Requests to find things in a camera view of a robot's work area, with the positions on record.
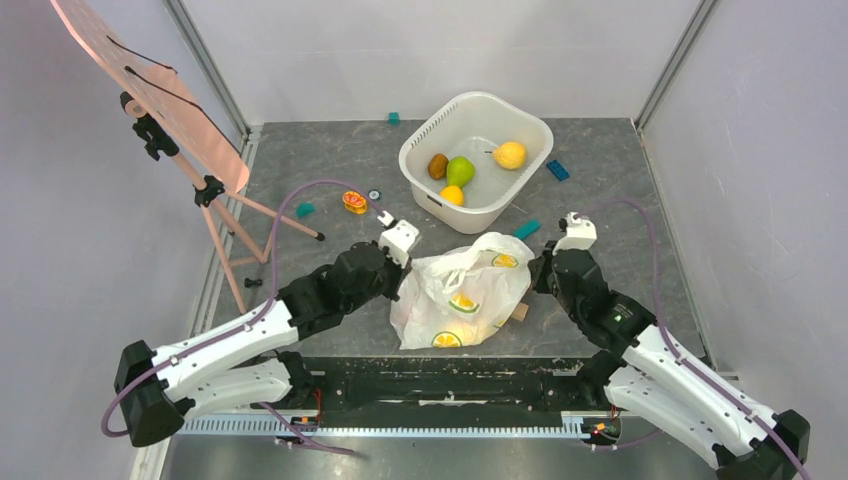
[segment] white bin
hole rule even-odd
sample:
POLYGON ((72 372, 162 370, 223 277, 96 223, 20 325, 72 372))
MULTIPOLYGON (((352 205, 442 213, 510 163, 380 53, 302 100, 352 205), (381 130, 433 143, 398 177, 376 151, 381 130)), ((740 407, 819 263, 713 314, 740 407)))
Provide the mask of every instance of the white bin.
POLYGON ((498 218, 553 146, 553 133, 545 122, 494 95, 469 92, 448 102, 412 134, 398 160, 415 202, 458 232, 470 234, 482 232, 498 218), (509 141, 527 148, 527 161, 518 170, 501 168, 484 153, 509 141), (462 189, 462 207, 440 197, 444 178, 433 180, 427 172, 437 153, 449 159, 462 155, 474 164, 477 173, 462 189))

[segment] basket rim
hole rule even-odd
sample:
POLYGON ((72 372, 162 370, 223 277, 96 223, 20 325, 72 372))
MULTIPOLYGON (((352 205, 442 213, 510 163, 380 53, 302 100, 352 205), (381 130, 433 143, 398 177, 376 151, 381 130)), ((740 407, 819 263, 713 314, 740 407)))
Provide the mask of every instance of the basket rim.
POLYGON ((536 170, 538 170, 539 167, 542 166, 542 163, 544 163, 545 159, 550 155, 551 151, 553 151, 554 134, 551 131, 551 127, 549 127, 548 124, 545 123, 542 119, 540 119, 539 117, 536 117, 535 115, 531 115, 531 114, 525 112, 524 110, 522 110, 522 109, 516 107, 515 105, 512 105, 511 103, 507 102, 506 100, 498 97, 497 95, 493 95, 491 93, 482 92, 482 91, 465 92, 465 93, 461 93, 461 94, 453 97, 452 99, 450 99, 450 101, 448 101, 442 108, 440 108, 438 111, 436 111, 436 113, 434 113, 432 116, 430 116, 430 118, 428 118, 426 121, 424 121, 424 123, 421 124, 421 126, 417 130, 415 130, 415 132, 413 132, 412 135, 410 135, 410 137, 407 138, 405 142, 403 142, 403 146, 401 146, 400 151, 398 152, 398 165, 400 166, 400 170, 403 173, 403 176, 406 177, 406 179, 410 183, 412 183, 413 185, 415 185, 416 187, 418 187, 419 189, 424 191, 431 198, 438 199, 438 198, 441 197, 438 192, 431 190, 430 188, 425 186, 423 183, 419 182, 418 179, 416 179, 414 176, 412 176, 412 174, 409 172, 409 169, 406 166, 405 159, 406 159, 406 156, 409 154, 410 150, 412 150, 412 148, 413 148, 412 140, 415 137, 419 136, 424 130, 426 130, 427 127, 432 122, 434 122, 440 115, 442 115, 447 110, 449 110, 453 104, 458 105, 458 104, 462 103, 463 101, 465 101, 469 98, 480 97, 480 96, 494 100, 494 101, 500 103, 502 106, 506 107, 507 109, 510 109, 510 110, 514 111, 515 113, 523 116, 524 118, 530 120, 531 122, 537 124, 542 129, 542 132, 545 136, 545 148, 542 149, 542 151, 539 153, 539 155, 536 158, 534 158, 531 162, 528 163, 528 167, 530 167, 530 168, 527 168, 526 170, 524 170, 524 172, 522 172, 522 174, 518 178, 518 180, 516 180, 516 182, 513 183, 512 186, 509 187, 504 192, 504 194, 501 195, 501 197, 498 198, 496 201, 494 201, 491 205, 489 205, 487 207, 480 207, 480 208, 467 208, 467 207, 460 207, 458 205, 450 204, 451 208, 453 208, 454 210, 456 210, 458 212, 462 212, 462 213, 474 213, 474 214, 492 213, 492 212, 495 212, 497 210, 502 210, 503 208, 505 208, 507 205, 509 205, 509 202, 511 202, 512 199, 515 198, 516 195, 518 195, 518 192, 522 188, 524 188, 524 186, 527 184, 527 181, 530 180, 530 177, 534 173, 536 173, 536 170))

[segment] kiwi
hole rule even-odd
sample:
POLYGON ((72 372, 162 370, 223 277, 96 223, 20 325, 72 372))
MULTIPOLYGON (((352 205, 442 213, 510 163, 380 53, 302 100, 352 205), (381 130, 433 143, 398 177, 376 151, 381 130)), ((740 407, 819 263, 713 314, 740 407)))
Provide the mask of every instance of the kiwi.
POLYGON ((427 166, 427 173, 430 174, 430 178, 433 180, 439 180, 444 178, 445 173, 448 170, 448 157, 442 155, 441 153, 437 153, 432 160, 430 160, 430 165, 427 166))

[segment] blue block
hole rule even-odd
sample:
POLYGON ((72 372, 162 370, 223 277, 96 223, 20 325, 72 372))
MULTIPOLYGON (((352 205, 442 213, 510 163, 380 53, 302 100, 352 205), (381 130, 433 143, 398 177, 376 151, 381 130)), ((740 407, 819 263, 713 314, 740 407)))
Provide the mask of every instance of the blue block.
POLYGON ((540 228, 542 228, 542 224, 539 223, 538 220, 530 220, 525 225, 521 226, 518 230, 513 232, 512 236, 519 240, 524 240, 525 238, 529 237, 531 233, 535 232, 540 228))
POLYGON ((550 162, 546 163, 545 166, 548 167, 548 170, 550 170, 551 173, 553 173, 554 176, 557 177, 557 180, 559 180, 560 182, 571 176, 565 169, 565 167, 563 167, 556 160, 551 160, 550 162))
POLYGON ((311 203, 301 203, 297 206, 297 218, 303 218, 315 211, 315 207, 311 203))

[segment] pink board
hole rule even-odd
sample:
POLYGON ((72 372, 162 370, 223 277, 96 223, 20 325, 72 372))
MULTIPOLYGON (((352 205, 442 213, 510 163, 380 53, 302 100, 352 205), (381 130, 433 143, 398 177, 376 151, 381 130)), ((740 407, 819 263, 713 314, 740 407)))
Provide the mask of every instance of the pink board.
MULTIPOLYGON (((185 83, 167 68, 150 64, 109 40, 144 53, 144 46, 125 45, 84 0, 51 0, 68 31, 100 67, 147 110, 174 141, 218 177, 228 189, 247 185, 250 171, 230 143, 194 106, 162 92, 127 72, 132 68, 146 80, 196 103, 185 83)), ((115 99, 115 108, 120 108, 115 99)))

